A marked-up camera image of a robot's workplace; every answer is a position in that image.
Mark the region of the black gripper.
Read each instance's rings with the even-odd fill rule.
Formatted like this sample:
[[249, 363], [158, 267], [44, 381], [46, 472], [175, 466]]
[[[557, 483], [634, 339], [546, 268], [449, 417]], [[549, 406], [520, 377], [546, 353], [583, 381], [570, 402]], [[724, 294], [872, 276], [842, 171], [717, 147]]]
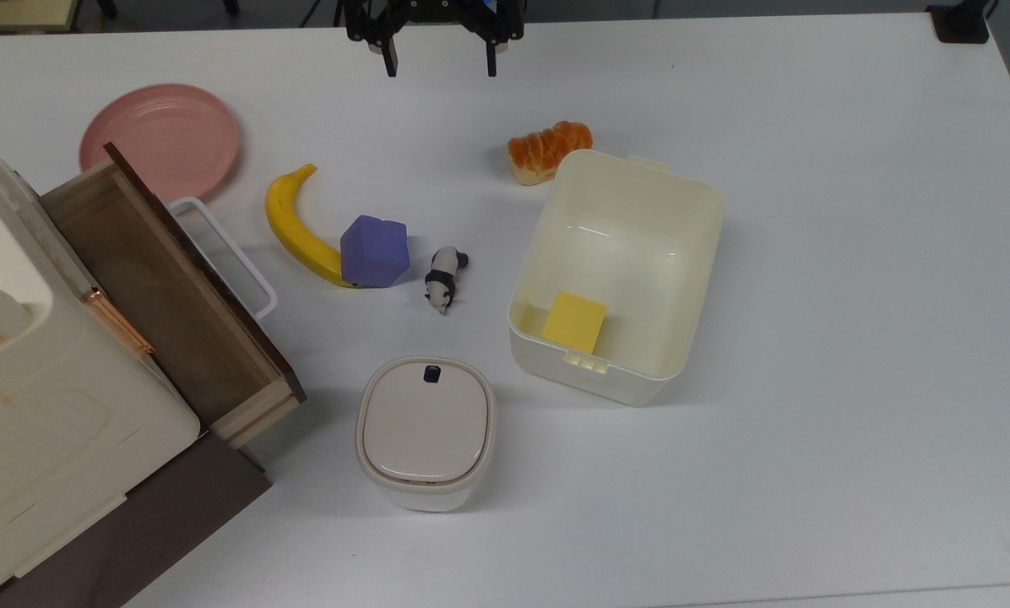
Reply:
[[366, 42], [382, 55], [390, 78], [397, 76], [398, 67], [394, 35], [405, 23], [475, 23], [471, 31], [486, 43], [488, 76], [495, 78], [498, 50], [524, 37], [524, 23], [497, 22], [510, 10], [524, 17], [527, 1], [343, 1], [342, 19], [348, 39]]

